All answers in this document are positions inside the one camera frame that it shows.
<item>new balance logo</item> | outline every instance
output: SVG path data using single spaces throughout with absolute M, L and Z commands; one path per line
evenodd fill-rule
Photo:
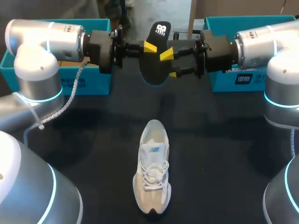
M 150 150 L 149 150 L 149 152 L 150 153 L 157 153 L 157 152 L 159 152 L 159 147 L 152 147 L 152 148 L 150 148 Z
M 157 29 L 156 29 L 156 33 L 165 36 L 165 32 L 166 32 L 166 26 L 162 26 L 162 25 L 157 25 Z

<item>zip tie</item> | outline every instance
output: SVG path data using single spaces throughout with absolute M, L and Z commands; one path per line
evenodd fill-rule
M 31 104 L 18 92 L 13 92 L 13 95 L 17 96 L 19 99 L 21 99 L 21 101 L 27 106 L 27 108 L 30 109 L 30 111 L 32 112 L 34 118 L 36 119 L 36 123 L 38 125 L 38 128 L 40 130 L 43 130 L 45 128 L 45 126 L 42 124 L 41 119 L 38 117 L 36 111 L 33 109 L 33 107 L 31 106 Z

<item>shoe tongue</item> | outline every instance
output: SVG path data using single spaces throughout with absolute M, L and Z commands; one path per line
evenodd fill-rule
M 156 164 L 163 166 L 166 157 L 165 143 L 149 143 L 140 146 L 140 160 L 144 168 Z

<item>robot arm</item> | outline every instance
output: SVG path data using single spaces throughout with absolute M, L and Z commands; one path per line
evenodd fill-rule
M 299 21 L 240 31 L 233 41 L 214 36 L 211 30 L 202 31 L 193 49 L 174 52 L 169 49 L 160 60 L 177 59 L 193 54 L 194 68 L 177 77 L 194 73 L 201 77 L 206 71 L 226 71 L 237 64 L 242 70 L 267 66 L 265 113 L 266 120 L 277 127 L 299 128 Z
M 125 56 L 139 56 L 144 46 L 125 43 L 122 28 L 113 32 L 79 25 L 45 21 L 12 20 L 5 32 L 8 51 L 16 56 L 14 70 L 20 92 L 0 98 L 0 130 L 28 127 L 58 112 L 64 104 L 58 61 L 82 62 L 85 56 L 111 73 L 122 67 Z

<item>cable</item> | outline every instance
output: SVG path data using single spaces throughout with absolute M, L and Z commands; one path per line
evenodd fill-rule
M 84 62 L 83 65 L 79 68 L 77 74 L 76 74 L 76 77 L 75 77 L 75 80 L 74 80 L 74 85 L 73 85 L 73 89 L 71 91 L 71 95 L 70 95 L 70 98 L 68 99 L 68 101 L 66 102 L 66 104 L 59 110 L 57 111 L 56 113 L 50 115 L 49 117 L 43 119 L 41 121 L 41 124 L 44 124 L 44 123 L 47 123 L 48 121 L 50 120 L 53 120 L 55 118 L 57 118 L 58 116 L 60 116 L 69 106 L 70 104 L 72 103 L 75 95 L 76 95 L 76 90 L 77 90 L 77 85 L 78 85 L 78 80 L 79 80 L 79 77 L 82 73 L 82 70 L 86 67 L 86 65 L 88 65 L 90 62 Z M 23 141 L 24 141 L 24 145 L 28 146 L 28 133 L 38 127 L 39 124 L 35 123 L 34 125 L 32 125 L 31 127 L 27 128 L 25 131 L 24 131 L 24 134 L 23 134 Z
M 282 14 L 282 12 L 283 12 L 283 10 L 284 10 L 284 8 L 285 8 L 285 4 L 286 4 L 286 0 L 285 0 L 283 6 L 282 6 L 282 8 L 281 8 L 280 14 Z
M 296 156 L 296 153 L 295 153 L 295 130 L 294 129 L 291 129 L 291 154 L 292 154 L 292 157 L 294 158 Z

